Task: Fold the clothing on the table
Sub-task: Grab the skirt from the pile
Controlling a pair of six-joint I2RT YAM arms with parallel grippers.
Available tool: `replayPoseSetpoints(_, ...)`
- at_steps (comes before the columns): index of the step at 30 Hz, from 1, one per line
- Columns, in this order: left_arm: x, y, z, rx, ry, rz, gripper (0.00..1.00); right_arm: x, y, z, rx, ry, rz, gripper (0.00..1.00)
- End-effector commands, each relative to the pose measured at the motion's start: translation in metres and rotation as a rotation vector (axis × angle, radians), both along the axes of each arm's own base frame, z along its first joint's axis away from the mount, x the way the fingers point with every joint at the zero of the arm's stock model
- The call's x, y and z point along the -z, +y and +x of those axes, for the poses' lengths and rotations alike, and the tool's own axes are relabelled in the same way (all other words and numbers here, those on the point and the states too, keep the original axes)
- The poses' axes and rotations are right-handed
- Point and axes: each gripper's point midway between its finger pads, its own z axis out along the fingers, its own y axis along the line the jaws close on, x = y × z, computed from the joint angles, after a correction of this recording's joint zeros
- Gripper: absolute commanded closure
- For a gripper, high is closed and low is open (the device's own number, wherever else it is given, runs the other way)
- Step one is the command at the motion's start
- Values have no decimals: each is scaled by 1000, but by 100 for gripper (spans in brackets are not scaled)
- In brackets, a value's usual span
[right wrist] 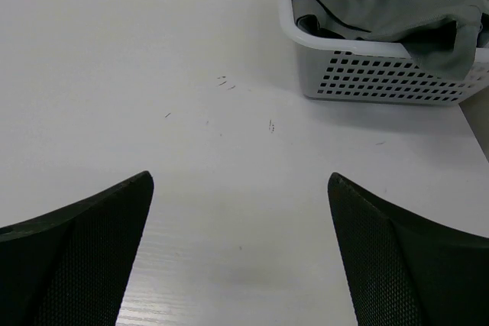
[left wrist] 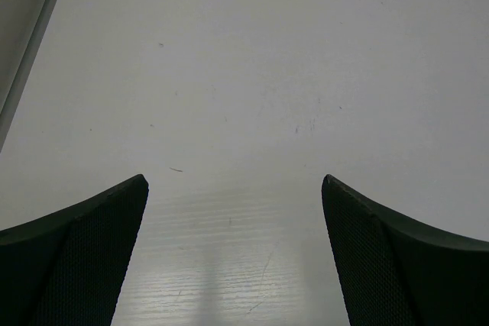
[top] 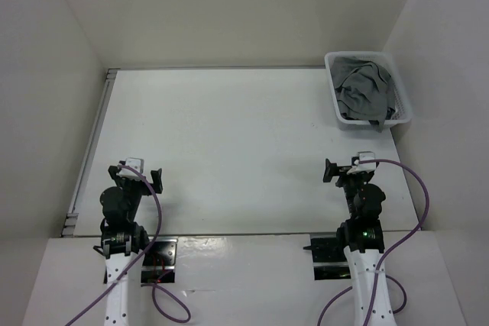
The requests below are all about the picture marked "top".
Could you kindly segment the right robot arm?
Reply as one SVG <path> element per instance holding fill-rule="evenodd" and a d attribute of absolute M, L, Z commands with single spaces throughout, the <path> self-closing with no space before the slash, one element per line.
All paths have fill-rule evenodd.
<path fill-rule="evenodd" d="M 324 182 L 337 179 L 343 189 L 350 218 L 336 232 L 335 252 L 347 260 L 355 300 L 356 325 L 395 325 L 396 321 L 381 257 L 385 251 L 380 222 L 385 193 L 371 184 L 376 166 L 365 169 L 353 162 L 339 166 L 325 161 Z"/>

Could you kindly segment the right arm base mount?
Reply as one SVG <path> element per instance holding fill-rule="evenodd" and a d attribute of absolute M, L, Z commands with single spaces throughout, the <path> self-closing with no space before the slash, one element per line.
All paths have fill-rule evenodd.
<path fill-rule="evenodd" d="M 313 261 L 315 281 L 350 279 L 351 274 L 343 249 L 332 234 L 311 234 L 310 244 L 303 249 Z"/>

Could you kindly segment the grey pleated skirt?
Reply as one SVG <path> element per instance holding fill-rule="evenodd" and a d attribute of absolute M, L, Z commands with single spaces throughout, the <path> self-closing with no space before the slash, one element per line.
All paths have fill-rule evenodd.
<path fill-rule="evenodd" d="M 354 57 L 337 57 L 331 66 L 332 84 L 342 118 L 366 121 L 382 131 L 395 109 L 394 83 L 383 66 Z"/>

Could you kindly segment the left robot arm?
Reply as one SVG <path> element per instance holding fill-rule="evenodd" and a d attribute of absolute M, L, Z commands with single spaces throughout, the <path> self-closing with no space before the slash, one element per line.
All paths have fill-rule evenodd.
<path fill-rule="evenodd" d="M 142 325 L 141 269 L 152 254 L 152 241 L 135 216 L 144 196 L 162 193 L 161 171 L 146 183 L 144 160 L 127 158 L 108 169 L 114 185 L 100 195 L 103 220 L 101 247 L 105 258 L 105 325 Z"/>

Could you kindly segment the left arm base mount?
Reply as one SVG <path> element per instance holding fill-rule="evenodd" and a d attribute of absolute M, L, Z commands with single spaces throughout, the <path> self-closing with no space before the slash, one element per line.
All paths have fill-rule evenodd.
<path fill-rule="evenodd" d="M 175 282 L 176 237 L 160 237 L 146 253 L 141 267 L 141 283 L 170 284 Z"/>

